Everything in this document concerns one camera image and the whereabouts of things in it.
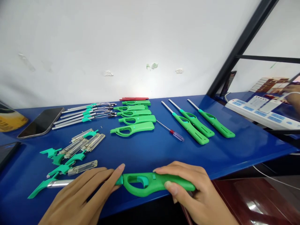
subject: person's arm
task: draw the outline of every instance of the person's arm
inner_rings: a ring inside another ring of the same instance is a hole
[[[116,170],[105,167],[87,170],[56,195],[39,224],[97,224],[107,198],[120,187],[115,183],[124,168],[125,164],[121,164]],[[87,198],[106,179],[87,202]]]
[[[285,89],[285,92],[300,92],[300,85],[289,85]],[[300,94],[293,93],[287,96],[287,101],[295,108],[296,112],[300,115]]]
[[[156,168],[158,174],[172,174],[192,182],[198,190],[193,197],[180,185],[167,181],[165,188],[172,194],[174,203],[180,202],[197,224],[238,225],[226,204],[216,191],[204,168],[174,161]]]

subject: smartphone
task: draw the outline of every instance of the smartphone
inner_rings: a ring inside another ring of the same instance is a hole
[[[20,142],[14,142],[0,146],[0,171],[4,169],[5,165],[18,149],[19,145]]]
[[[51,130],[53,123],[58,120],[64,110],[63,107],[44,110],[17,136],[17,138],[25,139],[48,133]]]

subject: white cable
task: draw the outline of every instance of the white cable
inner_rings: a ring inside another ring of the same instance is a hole
[[[286,96],[288,96],[289,94],[293,94],[293,93],[298,93],[298,94],[300,94],[300,92],[290,92],[290,93],[286,93],[286,94],[284,94],[283,96],[281,96],[279,99],[277,99],[276,101],[279,102],[279,101],[283,100],[283,99],[284,99]]]
[[[267,176],[267,175],[265,175],[265,176],[268,177],[268,178],[270,178],[270,179],[272,179],[272,180],[274,180],[274,181],[277,181],[277,182],[279,182],[279,183],[285,184],[285,185],[287,185],[287,186],[289,186],[289,187],[291,187],[291,188],[295,188],[295,189],[300,190],[300,188],[297,188],[297,187],[294,187],[294,186],[292,186],[292,185],[283,183],[283,182],[281,182],[281,181],[279,181],[279,180],[276,180],[276,179],[274,179],[274,178],[272,178],[272,177],[269,177],[269,176]]]
[[[226,96],[227,96],[228,94],[230,94],[230,93],[231,93],[231,92],[227,92],[226,95],[224,95],[224,99],[225,99],[226,102],[228,102],[228,99],[226,98]]]

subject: black metal frame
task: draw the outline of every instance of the black metal frame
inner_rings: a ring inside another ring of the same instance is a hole
[[[245,27],[243,33],[220,69],[214,82],[206,93],[209,97],[215,99],[217,91],[229,79],[230,72],[237,64],[239,59],[263,60],[283,63],[300,63],[299,58],[285,58],[285,57],[269,57],[269,56],[249,56],[243,55],[265,20],[268,18],[271,11],[274,9],[279,0],[261,0],[259,6],[252,15],[250,21]],[[269,129],[268,132],[272,134],[299,134],[300,130],[278,130]]]
[[[230,72],[239,61],[239,58],[237,56],[243,55],[278,1],[279,0],[261,0],[250,21],[245,27],[243,33],[241,34],[240,38],[238,39],[237,43],[226,59],[224,65],[222,66],[218,75],[210,86],[208,92],[206,93],[208,96],[210,96],[211,98],[215,98],[217,91],[225,83],[225,81],[228,80]]]

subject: white wall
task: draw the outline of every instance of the white wall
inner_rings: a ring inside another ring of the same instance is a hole
[[[280,0],[244,55],[300,58],[300,1]],[[262,77],[293,78],[300,64],[240,59],[230,92],[248,91]]]
[[[0,99],[27,108],[205,94],[259,2],[2,0]]]

